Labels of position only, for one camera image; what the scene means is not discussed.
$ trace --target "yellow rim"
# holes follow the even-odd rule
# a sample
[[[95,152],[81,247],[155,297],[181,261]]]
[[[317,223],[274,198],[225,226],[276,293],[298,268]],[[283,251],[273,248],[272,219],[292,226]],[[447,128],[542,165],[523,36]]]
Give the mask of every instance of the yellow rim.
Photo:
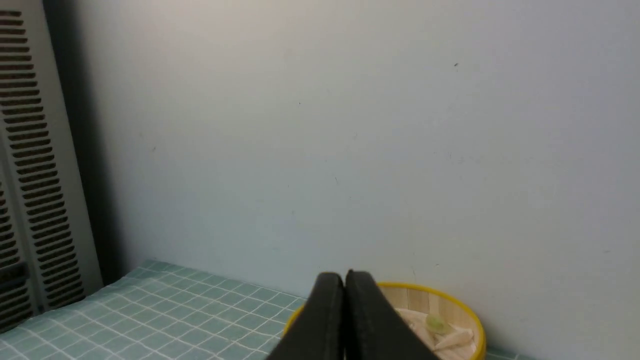
[[[478,347],[476,349],[476,352],[469,358],[469,360],[483,360],[484,359],[484,357],[486,356],[486,339],[484,337],[484,329],[482,328],[482,324],[480,323],[480,319],[478,319],[478,317],[473,312],[473,310],[471,310],[471,308],[469,308],[467,305],[465,305],[465,303],[463,303],[462,301],[454,298],[453,296],[451,296],[451,295],[449,295],[447,293],[443,293],[440,290],[428,288],[426,286],[421,286],[421,285],[405,284],[403,282],[379,282],[378,286],[385,287],[385,288],[407,288],[407,289],[412,289],[412,290],[426,291],[428,293],[432,293],[432,294],[438,295],[439,297],[443,297],[443,298],[453,302],[454,304],[460,306],[462,308],[462,310],[464,310],[474,320],[474,322],[476,323],[476,326],[478,328],[478,333],[480,335],[480,338],[478,339]],[[287,333],[287,331],[291,327],[291,324],[293,324],[293,322],[296,321],[298,315],[300,314],[300,311],[302,311],[302,309],[304,307],[305,307],[304,305],[300,306],[299,308],[297,308],[293,312],[293,314],[291,314],[291,316],[287,320],[287,323],[284,325],[283,335]]]

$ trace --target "green object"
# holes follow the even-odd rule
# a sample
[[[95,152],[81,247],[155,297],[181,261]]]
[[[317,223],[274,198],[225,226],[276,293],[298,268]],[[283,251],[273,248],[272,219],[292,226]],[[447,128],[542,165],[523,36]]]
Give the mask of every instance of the green object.
[[[437,315],[427,315],[426,327],[435,334],[446,335],[452,331],[451,325]]]

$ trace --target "grid pattern tablecloth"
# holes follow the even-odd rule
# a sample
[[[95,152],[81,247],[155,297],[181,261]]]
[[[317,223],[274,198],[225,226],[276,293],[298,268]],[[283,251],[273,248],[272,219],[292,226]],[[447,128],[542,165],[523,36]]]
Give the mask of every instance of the grid pattern tablecloth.
[[[264,359],[303,299],[147,261],[0,336],[0,359]]]

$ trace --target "gray wall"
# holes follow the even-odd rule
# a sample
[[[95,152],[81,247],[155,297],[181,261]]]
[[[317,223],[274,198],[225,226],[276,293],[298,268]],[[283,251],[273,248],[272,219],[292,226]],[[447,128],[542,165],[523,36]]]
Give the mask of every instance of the gray wall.
[[[633,358],[637,1],[49,7],[124,268],[300,295],[366,269],[463,299],[498,345]]]

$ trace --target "bamboo steamer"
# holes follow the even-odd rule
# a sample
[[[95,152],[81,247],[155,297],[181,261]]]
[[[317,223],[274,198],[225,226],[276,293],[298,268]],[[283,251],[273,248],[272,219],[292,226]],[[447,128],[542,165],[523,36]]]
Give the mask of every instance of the bamboo steamer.
[[[472,342],[468,345],[451,347],[437,351],[435,354],[441,360],[484,360],[486,357],[486,338],[480,319],[464,303],[441,291],[425,286],[404,284],[400,282],[379,282],[382,294],[391,305],[398,309],[409,309],[420,313],[438,315],[454,327],[471,329],[474,333]],[[298,317],[302,307],[295,310],[284,332],[287,332],[293,321]]]

